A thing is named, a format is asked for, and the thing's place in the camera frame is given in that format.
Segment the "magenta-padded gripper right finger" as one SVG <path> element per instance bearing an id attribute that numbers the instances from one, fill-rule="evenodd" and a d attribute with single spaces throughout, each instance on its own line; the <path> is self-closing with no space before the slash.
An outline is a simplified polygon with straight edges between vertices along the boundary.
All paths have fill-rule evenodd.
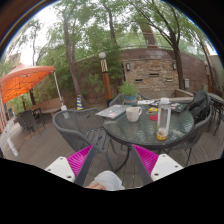
<path id="1" fill-rule="evenodd" d="M 137 145 L 131 146 L 131 153 L 144 185 L 182 169 L 182 166 L 167 154 L 157 155 Z"/>

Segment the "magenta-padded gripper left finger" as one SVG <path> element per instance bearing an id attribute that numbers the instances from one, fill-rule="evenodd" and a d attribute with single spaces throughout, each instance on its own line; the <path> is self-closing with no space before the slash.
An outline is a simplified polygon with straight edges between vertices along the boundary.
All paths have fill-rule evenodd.
<path id="1" fill-rule="evenodd" d="M 59 176 L 69 182 L 82 186 L 95 155 L 92 145 L 72 154 L 68 158 L 59 157 L 51 163 L 46 171 Z"/>

